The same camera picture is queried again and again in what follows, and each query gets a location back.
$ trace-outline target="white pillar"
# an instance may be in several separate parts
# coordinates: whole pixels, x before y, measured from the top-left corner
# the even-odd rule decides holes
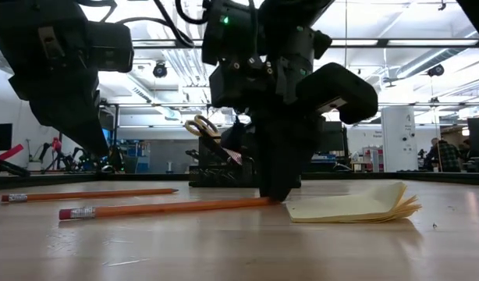
[[[381,110],[384,171],[418,169],[413,106],[389,106]]]

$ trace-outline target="metal ferrule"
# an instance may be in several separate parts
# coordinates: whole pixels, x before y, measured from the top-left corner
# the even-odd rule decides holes
[[[94,219],[96,217],[96,208],[86,207],[71,210],[71,219]]]
[[[26,202],[28,196],[26,194],[9,194],[9,202]]]

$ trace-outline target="pink eraser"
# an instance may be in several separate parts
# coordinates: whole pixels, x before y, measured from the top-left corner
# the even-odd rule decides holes
[[[71,219],[71,210],[72,209],[62,209],[59,210],[59,219]]]

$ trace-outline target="table surface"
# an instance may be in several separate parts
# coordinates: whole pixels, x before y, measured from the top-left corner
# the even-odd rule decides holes
[[[289,200],[391,180],[304,181]],[[170,187],[178,194],[1,205],[0,281],[479,280],[479,187],[406,182],[424,208],[384,224],[294,224],[282,205],[59,222],[58,210],[255,197],[185,182],[91,182],[1,194]]]

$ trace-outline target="pencil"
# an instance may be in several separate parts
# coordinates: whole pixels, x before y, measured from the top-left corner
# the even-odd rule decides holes
[[[115,191],[92,191],[92,192],[71,192],[53,194],[7,194],[2,195],[2,202],[22,203],[28,201],[46,201],[79,198],[102,198],[102,197],[130,197],[144,195],[173,194],[176,189],[146,189],[146,190],[115,190]]]
[[[257,207],[274,204],[278,204],[278,202],[272,201],[268,197],[262,197],[238,200],[195,201],[152,205],[87,207],[60,210],[59,219],[96,219],[125,215],[148,215],[165,212],[194,212],[226,208]]]

